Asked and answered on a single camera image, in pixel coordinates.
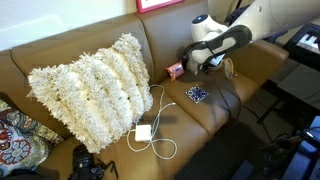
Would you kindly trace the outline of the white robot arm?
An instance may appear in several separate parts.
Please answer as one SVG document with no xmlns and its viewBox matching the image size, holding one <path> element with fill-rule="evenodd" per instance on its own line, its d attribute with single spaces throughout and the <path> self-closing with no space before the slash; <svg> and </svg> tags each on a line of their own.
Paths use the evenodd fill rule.
<svg viewBox="0 0 320 180">
<path fill-rule="evenodd" d="M 255 0 L 229 26 L 214 21 L 209 14 L 191 22 L 193 43 L 183 52 L 197 64 L 320 17 L 320 0 Z"/>
</svg>

